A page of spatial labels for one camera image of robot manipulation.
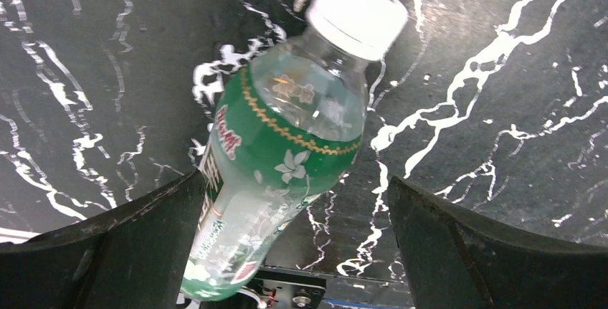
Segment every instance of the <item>gold decorative border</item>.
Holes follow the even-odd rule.
[[[255,112],[255,114],[264,123],[266,123],[266,125],[268,125],[269,128],[273,129],[275,132],[279,133],[280,135],[287,138],[288,140],[290,140],[296,144],[299,144],[299,145],[307,148],[310,151],[314,151],[316,153],[324,153],[326,155],[346,155],[347,153],[356,151],[359,148],[359,146],[361,145],[361,141],[359,141],[357,143],[353,143],[352,146],[349,146],[347,148],[337,147],[335,149],[331,149],[331,148],[329,148],[329,146],[323,146],[323,147],[317,146],[317,143],[313,139],[311,139],[309,141],[305,141],[304,137],[302,135],[297,135],[297,136],[292,135],[291,132],[289,131],[289,128],[281,128],[279,125],[277,125],[276,119],[269,118],[266,116],[266,109],[259,108],[257,106],[257,98],[254,98],[251,96],[252,87],[247,85],[248,79],[249,78],[247,76],[247,67],[244,67],[241,70],[241,87],[243,88],[243,96],[244,96],[245,100],[247,101],[247,103],[249,104],[249,106],[251,107],[252,111]]]

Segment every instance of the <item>bottle body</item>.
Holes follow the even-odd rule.
[[[234,74],[200,165],[208,184],[187,296],[235,294],[298,212],[350,168],[364,128],[366,64],[309,29]]]

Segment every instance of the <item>black marble surface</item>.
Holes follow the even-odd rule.
[[[192,170],[222,83],[301,33],[308,1],[0,0],[0,235],[63,227]],[[267,266],[329,277],[332,298],[407,308],[392,174],[608,245],[608,0],[402,1],[409,23],[368,71],[354,169]]]

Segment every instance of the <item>plastic bottle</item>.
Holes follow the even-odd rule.
[[[312,0],[308,29],[236,72],[200,170],[207,201],[181,290],[235,294],[298,212],[334,186],[361,144],[364,70],[407,20],[399,0]]]

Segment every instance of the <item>screw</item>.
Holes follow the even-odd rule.
[[[293,298],[293,302],[298,306],[298,308],[304,308],[310,304],[310,298],[306,296],[297,296]]]

